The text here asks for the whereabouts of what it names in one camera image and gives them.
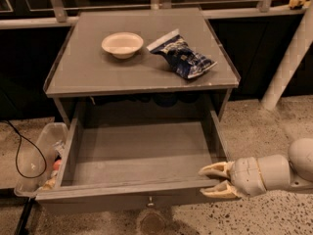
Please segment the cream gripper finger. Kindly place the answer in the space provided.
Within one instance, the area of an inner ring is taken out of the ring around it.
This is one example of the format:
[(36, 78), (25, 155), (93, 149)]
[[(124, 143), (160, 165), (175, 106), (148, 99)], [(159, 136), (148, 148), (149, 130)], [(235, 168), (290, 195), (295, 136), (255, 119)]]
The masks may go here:
[(228, 180), (215, 185), (210, 188), (201, 188), (201, 193), (207, 198), (214, 199), (235, 199), (242, 198), (244, 196), (235, 186), (233, 186)]
[(199, 175), (219, 176), (230, 178), (230, 170), (233, 162), (219, 162), (202, 167), (199, 170)]

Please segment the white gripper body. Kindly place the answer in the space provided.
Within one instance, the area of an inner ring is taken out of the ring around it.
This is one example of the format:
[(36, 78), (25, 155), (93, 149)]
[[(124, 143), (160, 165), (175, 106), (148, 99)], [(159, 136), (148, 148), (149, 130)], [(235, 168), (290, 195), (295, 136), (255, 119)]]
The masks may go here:
[(260, 175), (257, 159), (254, 157), (236, 160), (230, 169), (231, 183), (245, 196), (257, 196), (266, 192)]

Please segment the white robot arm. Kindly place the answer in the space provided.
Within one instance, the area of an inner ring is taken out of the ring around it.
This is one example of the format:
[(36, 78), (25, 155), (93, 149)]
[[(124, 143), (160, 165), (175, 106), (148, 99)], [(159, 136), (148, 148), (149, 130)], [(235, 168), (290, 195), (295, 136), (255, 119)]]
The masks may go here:
[[(313, 3), (307, 7), (261, 100), (265, 109), (272, 110), (277, 106), (312, 42)], [(201, 189), (201, 193), (207, 198), (253, 197), (273, 190), (310, 193), (313, 187), (313, 139), (301, 138), (293, 141), (286, 156), (249, 157), (210, 164), (201, 168), (199, 174), (224, 179), (213, 187)]]

